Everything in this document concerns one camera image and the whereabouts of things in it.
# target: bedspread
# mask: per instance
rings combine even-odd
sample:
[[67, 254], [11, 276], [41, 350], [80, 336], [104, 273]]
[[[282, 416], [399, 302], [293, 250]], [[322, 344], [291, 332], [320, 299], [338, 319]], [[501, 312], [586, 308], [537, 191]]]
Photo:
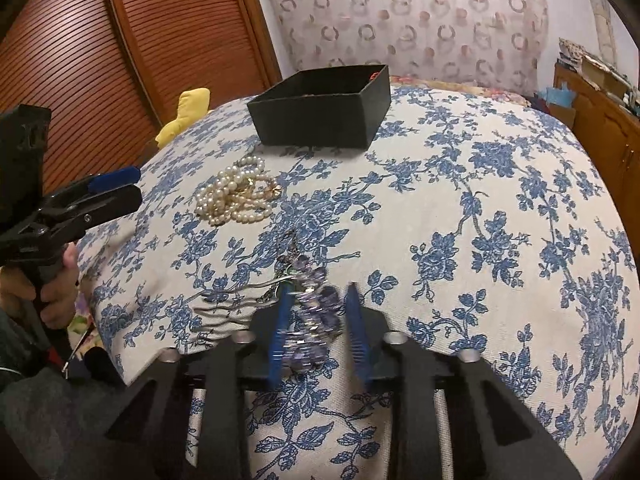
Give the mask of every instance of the bedspread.
[[[123, 377], [160, 348], [202, 350], [199, 293], [269, 279], [293, 228], [329, 281], [358, 282], [394, 330], [439, 352], [481, 351], [593, 478], [638, 405], [640, 290], [620, 218], [571, 131], [530, 108], [394, 86], [365, 153], [267, 148], [246, 102], [158, 153], [143, 168], [140, 210], [80, 243], [89, 303]], [[250, 150], [284, 188], [274, 215], [199, 221], [194, 191]], [[218, 300], [248, 316], [243, 298]], [[229, 319], [211, 336], [236, 328]], [[384, 478], [390, 399], [359, 389], [345, 339], [320, 369], [248, 396], [255, 479]]]

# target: cabinet handle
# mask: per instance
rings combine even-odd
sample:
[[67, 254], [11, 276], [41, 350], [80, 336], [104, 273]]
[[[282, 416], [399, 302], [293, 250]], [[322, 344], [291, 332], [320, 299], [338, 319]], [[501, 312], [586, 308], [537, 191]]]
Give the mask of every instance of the cabinet handle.
[[626, 145], [625, 145], [625, 151], [622, 153], [622, 161], [620, 162], [620, 168], [622, 168], [622, 166], [624, 166], [624, 165], [625, 165], [625, 162], [626, 162], [626, 152], [628, 152], [628, 150], [629, 150], [629, 145], [628, 145], [628, 144], [626, 144]]
[[629, 158], [626, 160], [625, 171], [629, 169], [629, 165], [631, 164], [631, 159], [633, 158], [634, 158], [634, 150], [631, 150], [631, 153], [629, 153]]

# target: pillow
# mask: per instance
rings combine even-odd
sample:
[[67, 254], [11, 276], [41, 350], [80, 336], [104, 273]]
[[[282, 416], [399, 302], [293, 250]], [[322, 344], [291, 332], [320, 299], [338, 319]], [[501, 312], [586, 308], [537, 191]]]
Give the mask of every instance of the pillow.
[[160, 130], [156, 137], [158, 148], [164, 148], [178, 134], [207, 114], [209, 110], [209, 95], [210, 92], [207, 88], [196, 88], [180, 94], [178, 115]]

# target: hand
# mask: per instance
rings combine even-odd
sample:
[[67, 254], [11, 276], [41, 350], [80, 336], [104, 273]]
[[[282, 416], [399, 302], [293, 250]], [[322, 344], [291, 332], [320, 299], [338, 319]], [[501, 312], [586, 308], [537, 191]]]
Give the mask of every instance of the hand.
[[[40, 291], [40, 299], [43, 303], [49, 303], [42, 309], [40, 319], [52, 329], [66, 328], [76, 314], [76, 282], [79, 270], [78, 248], [75, 244], [68, 245], [62, 259], [64, 268]], [[35, 298], [35, 288], [20, 269], [0, 268], [0, 308], [9, 317], [21, 319], [20, 300], [33, 301]]]

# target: open black box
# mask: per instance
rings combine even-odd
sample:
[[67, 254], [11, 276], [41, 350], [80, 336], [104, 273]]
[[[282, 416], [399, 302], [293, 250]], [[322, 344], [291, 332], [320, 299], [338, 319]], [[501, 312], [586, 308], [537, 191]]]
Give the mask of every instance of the open black box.
[[264, 145], [366, 150], [390, 104], [388, 66], [353, 65], [297, 72], [247, 107]]

